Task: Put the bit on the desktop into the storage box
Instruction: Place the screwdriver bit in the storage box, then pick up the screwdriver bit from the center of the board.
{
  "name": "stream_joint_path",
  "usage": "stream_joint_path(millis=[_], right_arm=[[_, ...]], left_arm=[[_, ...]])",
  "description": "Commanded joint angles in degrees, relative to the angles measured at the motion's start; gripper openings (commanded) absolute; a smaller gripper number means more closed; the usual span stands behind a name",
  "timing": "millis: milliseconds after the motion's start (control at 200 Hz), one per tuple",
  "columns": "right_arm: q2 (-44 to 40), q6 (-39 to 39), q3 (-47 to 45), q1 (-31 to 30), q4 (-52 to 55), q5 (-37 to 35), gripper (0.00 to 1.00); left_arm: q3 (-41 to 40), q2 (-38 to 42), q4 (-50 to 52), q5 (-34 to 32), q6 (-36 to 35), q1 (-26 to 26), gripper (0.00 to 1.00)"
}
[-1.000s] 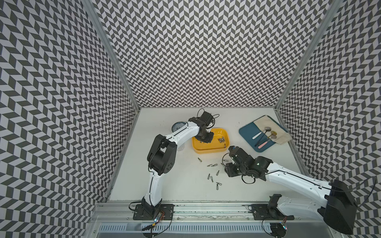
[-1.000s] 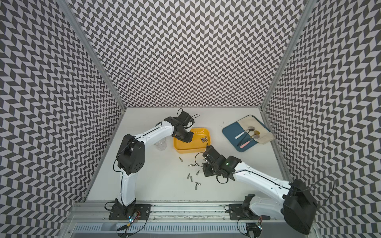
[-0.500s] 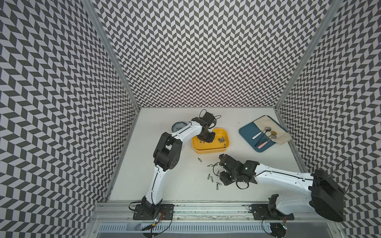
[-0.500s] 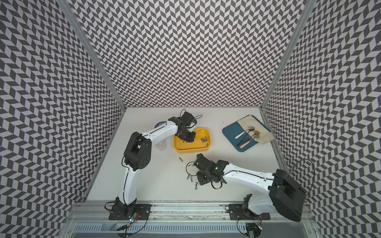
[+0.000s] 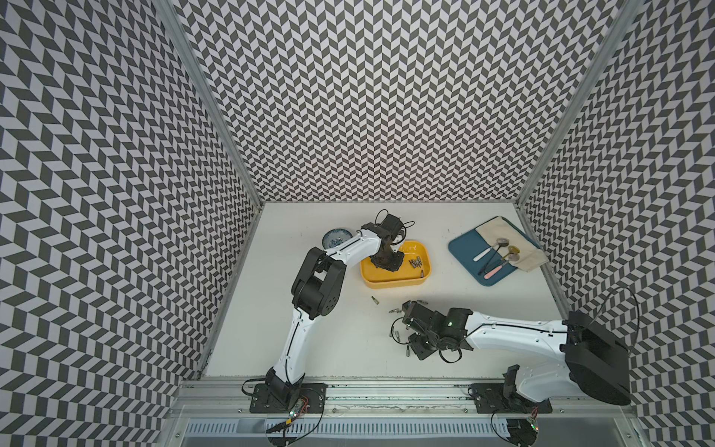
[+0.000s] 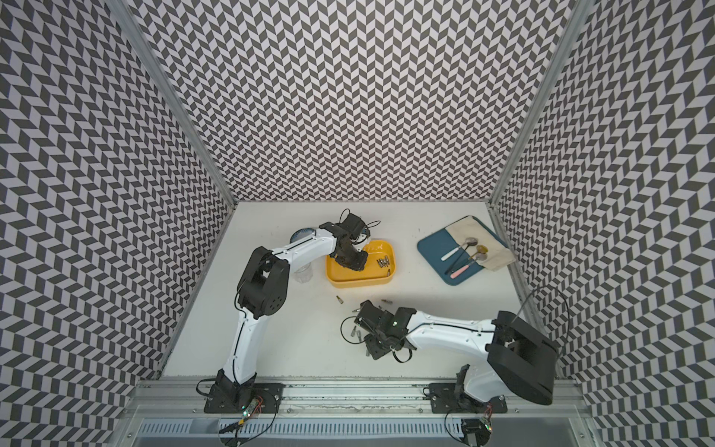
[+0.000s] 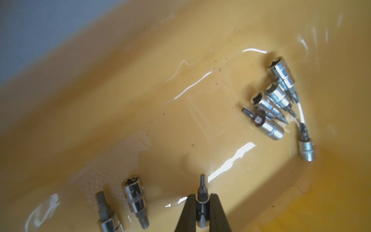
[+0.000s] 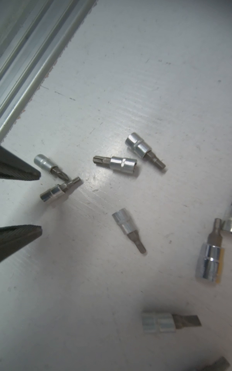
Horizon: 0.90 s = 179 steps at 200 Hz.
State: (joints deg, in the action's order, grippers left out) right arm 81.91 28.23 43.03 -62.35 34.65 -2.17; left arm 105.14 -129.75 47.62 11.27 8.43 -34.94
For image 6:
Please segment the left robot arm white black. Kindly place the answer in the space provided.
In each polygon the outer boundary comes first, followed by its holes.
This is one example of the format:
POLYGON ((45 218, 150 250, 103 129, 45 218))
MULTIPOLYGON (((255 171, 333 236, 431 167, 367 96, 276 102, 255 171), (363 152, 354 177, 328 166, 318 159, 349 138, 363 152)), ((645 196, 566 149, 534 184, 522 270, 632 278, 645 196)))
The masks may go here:
POLYGON ((281 248, 255 249, 236 287, 238 326, 215 385, 234 391, 255 380, 268 322, 287 300, 292 271, 323 257, 348 270, 362 271, 368 260, 364 247, 370 240, 369 225, 350 212, 337 223, 327 222, 305 230, 301 238, 281 248))

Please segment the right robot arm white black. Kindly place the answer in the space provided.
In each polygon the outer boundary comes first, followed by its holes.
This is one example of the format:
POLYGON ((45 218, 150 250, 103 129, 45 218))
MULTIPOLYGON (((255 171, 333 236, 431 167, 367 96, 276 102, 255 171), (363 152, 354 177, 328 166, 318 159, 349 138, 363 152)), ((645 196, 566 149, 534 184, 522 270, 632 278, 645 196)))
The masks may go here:
POLYGON ((500 311, 492 320, 456 320, 411 307, 390 312, 365 301, 347 320, 366 332, 363 343, 376 361, 403 349, 469 357, 455 385, 455 397, 463 402, 485 405, 506 393, 539 405, 553 402, 560 347, 513 312, 500 311))

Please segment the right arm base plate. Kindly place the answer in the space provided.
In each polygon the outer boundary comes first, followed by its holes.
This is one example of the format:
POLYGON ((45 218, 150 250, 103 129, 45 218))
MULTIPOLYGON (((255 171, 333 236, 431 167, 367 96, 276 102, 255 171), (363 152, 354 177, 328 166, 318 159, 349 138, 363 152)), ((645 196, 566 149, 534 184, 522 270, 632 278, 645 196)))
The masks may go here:
POLYGON ((456 390, 455 383, 430 383, 423 388, 423 395, 428 400, 432 413, 436 415, 460 415, 460 413, 486 413, 491 410, 494 415, 508 412, 506 400, 496 397, 489 402, 475 400, 462 391, 456 390))

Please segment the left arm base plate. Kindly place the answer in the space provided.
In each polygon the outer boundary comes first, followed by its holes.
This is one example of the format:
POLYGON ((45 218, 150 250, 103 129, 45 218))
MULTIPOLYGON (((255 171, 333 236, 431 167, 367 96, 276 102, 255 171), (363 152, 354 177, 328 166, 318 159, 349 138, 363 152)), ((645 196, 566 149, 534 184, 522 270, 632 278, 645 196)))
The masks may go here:
POLYGON ((209 391, 203 412, 221 415, 238 415, 248 409, 252 400, 261 398, 263 415, 274 415, 279 411, 283 383, 259 383, 247 387, 223 387, 214 384, 209 391))

